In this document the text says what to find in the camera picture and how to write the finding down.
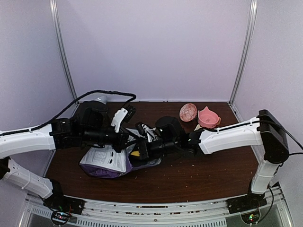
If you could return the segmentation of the yellow plastic food scoop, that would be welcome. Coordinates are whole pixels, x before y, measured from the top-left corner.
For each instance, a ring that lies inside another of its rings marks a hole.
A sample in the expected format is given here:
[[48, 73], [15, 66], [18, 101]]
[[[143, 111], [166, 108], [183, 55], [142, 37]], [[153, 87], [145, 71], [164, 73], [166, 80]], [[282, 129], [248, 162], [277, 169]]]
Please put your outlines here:
[[140, 157], [140, 152], [139, 151], [133, 151], [133, 152], [131, 152], [130, 155], [134, 156], [134, 157]]

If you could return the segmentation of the purple pet food bag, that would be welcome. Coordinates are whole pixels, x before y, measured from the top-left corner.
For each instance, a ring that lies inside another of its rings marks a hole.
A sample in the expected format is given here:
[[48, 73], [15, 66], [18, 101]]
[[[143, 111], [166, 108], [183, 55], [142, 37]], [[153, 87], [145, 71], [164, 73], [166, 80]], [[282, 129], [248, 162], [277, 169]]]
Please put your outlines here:
[[97, 178], [117, 178], [129, 172], [157, 166], [161, 163], [160, 158], [151, 160], [132, 160], [131, 152], [136, 144], [127, 145], [120, 153], [112, 146], [105, 145], [103, 148], [90, 148], [81, 159], [79, 166], [89, 176]]

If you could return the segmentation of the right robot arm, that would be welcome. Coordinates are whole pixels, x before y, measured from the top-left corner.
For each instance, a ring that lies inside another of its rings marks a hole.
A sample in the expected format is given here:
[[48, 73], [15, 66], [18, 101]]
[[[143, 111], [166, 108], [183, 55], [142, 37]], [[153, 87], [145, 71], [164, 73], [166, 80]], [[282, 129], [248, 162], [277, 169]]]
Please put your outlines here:
[[160, 118], [159, 135], [141, 140], [135, 147], [139, 158], [149, 160], [179, 151], [195, 155], [210, 155], [217, 151], [245, 146], [262, 146], [264, 155], [253, 176], [249, 194], [243, 197], [246, 208], [254, 208], [274, 177], [278, 167], [290, 156], [286, 129], [269, 110], [260, 110], [258, 116], [247, 121], [219, 128], [202, 127], [185, 133], [176, 118]]

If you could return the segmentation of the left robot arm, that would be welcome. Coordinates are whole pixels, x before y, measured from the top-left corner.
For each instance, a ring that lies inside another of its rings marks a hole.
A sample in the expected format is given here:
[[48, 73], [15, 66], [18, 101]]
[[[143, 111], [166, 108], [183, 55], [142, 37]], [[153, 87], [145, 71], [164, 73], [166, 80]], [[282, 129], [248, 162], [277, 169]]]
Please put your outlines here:
[[81, 103], [71, 118], [55, 117], [34, 128], [5, 131], [0, 134], [0, 178], [49, 200], [58, 210], [68, 206], [61, 185], [55, 180], [39, 177], [21, 167], [12, 155], [39, 150], [102, 147], [111, 145], [121, 152], [128, 133], [120, 130], [134, 113], [131, 106], [121, 107], [112, 119], [108, 108], [97, 101]]

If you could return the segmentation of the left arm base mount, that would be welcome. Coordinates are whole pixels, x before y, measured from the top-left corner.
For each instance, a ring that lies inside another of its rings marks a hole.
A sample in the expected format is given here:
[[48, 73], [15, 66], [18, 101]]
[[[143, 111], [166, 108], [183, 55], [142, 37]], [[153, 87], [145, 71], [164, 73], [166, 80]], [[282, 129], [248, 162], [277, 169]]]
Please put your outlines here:
[[43, 201], [43, 205], [52, 212], [52, 223], [61, 227], [73, 218], [73, 214], [82, 214], [85, 201], [65, 196], [58, 181], [50, 179], [50, 182], [53, 187], [51, 189], [51, 195], [48, 198], [41, 199]]

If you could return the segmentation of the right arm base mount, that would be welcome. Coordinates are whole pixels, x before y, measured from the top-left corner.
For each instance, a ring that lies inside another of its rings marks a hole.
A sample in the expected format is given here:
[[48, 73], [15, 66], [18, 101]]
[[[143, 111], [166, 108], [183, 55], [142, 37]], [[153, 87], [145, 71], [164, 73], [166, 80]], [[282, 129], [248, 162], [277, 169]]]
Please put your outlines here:
[[267, 205], [265, 195], [247, 194], [226, 201], [230, 214], [240, 213], [245, 224], [257, 224], [261, 219], [260, 207]]

